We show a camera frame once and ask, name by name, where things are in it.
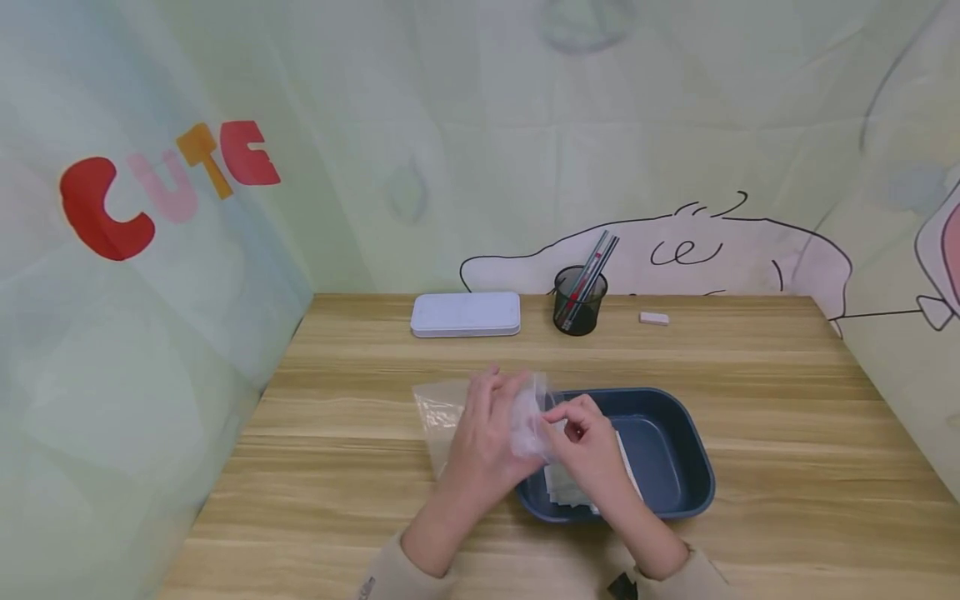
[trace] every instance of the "wooden tabletop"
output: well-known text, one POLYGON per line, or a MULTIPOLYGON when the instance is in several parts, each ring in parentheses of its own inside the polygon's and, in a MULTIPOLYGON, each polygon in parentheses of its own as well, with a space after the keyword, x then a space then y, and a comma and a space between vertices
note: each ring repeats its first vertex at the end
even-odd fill
MULTIPOLYGON (((609 297, 583 338, 550 301, 523 298, 515 337, 419 340, 413 297, 317 296, 159 598, 352 598, 430 490, 411 388, 490 362, 676 396, 717 479, 676 529, 745 598, 960 597, 960 506, 811 300, 609 297)), ((540 523, 510 496, 463 548, 455 597, 593 599, 629 563, 605 525, 540 523)))

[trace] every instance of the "pink cartoon mouth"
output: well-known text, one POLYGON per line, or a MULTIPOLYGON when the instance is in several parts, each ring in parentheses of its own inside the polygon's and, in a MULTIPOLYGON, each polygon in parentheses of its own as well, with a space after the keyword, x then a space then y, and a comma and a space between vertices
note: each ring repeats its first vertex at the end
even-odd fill
POLYGON ((941 245, 953 296, 960 298, 960 204, 947 217, 941 245))

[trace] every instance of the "plastic bag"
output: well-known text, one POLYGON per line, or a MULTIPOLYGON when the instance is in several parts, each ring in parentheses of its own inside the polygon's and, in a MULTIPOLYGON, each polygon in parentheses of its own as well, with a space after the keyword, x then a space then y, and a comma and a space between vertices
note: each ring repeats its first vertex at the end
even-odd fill
MULTIPOLYGON (((467 403, 467 379, 453 379, 414 387, 414 399, 426 439, 435 477, 444 472, 453 434, 467 403)), ((540 429, 540 414, 554 406, 547 389, 546 374, 531 373, 517 393, 510 415, 510 448, 516 456, 541 456, 552 460, 550 445, 540 429)))

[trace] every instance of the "sleeve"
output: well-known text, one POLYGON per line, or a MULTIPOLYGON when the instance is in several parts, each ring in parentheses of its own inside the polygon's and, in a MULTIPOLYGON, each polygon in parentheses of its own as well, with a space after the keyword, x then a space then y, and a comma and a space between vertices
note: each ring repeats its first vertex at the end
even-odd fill
POLYGON ((647 579, 634 569, 640 598, 650 600, 735 600, 738 596, 703 552, 690 548, 686 564, 664 581, 647 579))
POLYGON ((400 535, 393 536, 373 559, 357 600, 445 600, 456 579, 453 571, 436 579, 419 570, 403 554, 400 535))

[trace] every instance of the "wall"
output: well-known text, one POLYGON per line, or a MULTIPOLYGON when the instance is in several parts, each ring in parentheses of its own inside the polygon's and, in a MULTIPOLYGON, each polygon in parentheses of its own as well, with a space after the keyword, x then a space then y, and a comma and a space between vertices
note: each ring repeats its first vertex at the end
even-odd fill
POLYGON ((310 299, 280 144, 169 40, 0 7, 0 598, 152 595, 310 299))
POLYGON ((958 306, 914 250, 958 177, 955 5, 162 10, 212 96, 295 124, 285 141, 325 166, 329 185, 284 201, 315 289, 545 293, 615 223, 612 293, 816 299, 960 494, 960 329, 927 314, 958 306))

